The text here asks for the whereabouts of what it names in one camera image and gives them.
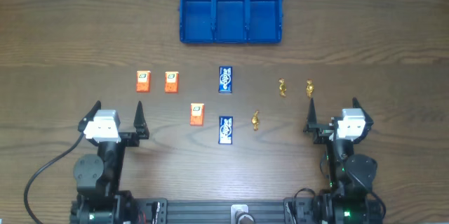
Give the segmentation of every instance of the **blue tray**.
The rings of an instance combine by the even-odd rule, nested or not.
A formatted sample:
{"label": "blue tray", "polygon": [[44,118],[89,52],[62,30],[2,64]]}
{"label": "blue tray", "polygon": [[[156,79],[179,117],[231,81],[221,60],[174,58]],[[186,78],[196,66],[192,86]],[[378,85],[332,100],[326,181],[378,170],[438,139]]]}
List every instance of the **blue tray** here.
{"label": "blue tray", "polygon": [[180,0],[187,44],[272,44],[282,40],[282,0]]}

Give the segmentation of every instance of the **small box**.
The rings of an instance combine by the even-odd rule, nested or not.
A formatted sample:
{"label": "small box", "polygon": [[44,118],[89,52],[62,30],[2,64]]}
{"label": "small box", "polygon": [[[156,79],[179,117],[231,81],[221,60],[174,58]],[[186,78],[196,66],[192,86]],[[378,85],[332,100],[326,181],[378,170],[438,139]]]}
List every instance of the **small box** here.
{"label": "small box", "polygon": [[232,144],[232,116],[220,116],[218,144]]}
{"label": "small box", "polygon": [[219,93],[232,93],[232,67],[220,66]]}
{"label": "small box", "polygon": [[204,123],[204,104],[190,104],[190,125],[203,126]]}
{"label": "small box", "polygon": [[179,72],[166,72],[166,93],[177,93]]}
{"label": "small box", "polygon": [[137,92],[149,92],[149,83],[151,78],[152,73],[149,70],[139,70],[135,90]]}

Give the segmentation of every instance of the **wooden table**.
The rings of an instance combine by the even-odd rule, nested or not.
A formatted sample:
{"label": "wooden table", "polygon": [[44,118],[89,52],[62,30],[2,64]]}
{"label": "wooden table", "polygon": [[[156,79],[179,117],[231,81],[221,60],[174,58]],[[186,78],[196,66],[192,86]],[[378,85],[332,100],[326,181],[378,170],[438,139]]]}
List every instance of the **wooden table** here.
{"label": "wooden table", "polygon": [[[29,177],[66,150],[96,100],[132,130],[143,102],[151,139],[128,149],[121,189],[167,199],[283,199],[326,188],[324,146],[302,133],[315,83],[323,123],[356,96],[375,121],[359,145],[378,161],[385,223],[449,221],[449,0],[284,0],[277,46],[187,46],[179,0],[0,0],[0,218],[31,223]],[[234,92],[219,95],[218,67],[234,66]],[[135,92],[152,71],[151,93]],[[180,72],[180,92],[163,91]],[[287,98],[278,79],[286,79]],[[190,103],[205,103],[203,127]],[[250,119],[260,110],[260,130]],[[234,116],[234,144],[217,144],[218,116]],[[42,173],[30,202],[45,223],[66,223],[83,141]]]}

